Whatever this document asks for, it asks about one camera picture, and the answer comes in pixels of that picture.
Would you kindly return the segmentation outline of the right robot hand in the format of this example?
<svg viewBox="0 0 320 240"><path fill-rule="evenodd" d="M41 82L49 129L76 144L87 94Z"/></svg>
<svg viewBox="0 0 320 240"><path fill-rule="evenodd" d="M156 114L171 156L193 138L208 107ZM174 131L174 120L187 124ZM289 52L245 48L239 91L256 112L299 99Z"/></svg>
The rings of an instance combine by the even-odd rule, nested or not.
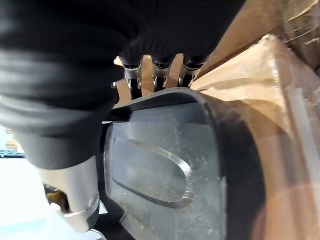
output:
<svg viewBox="0 0 320 240"><path fill-rule="evenodd" d="M242 0L3 0L0 123L12 130L52 206L77 232L99 214L96 156L113 83L144 55L210 55Z"/></svg>

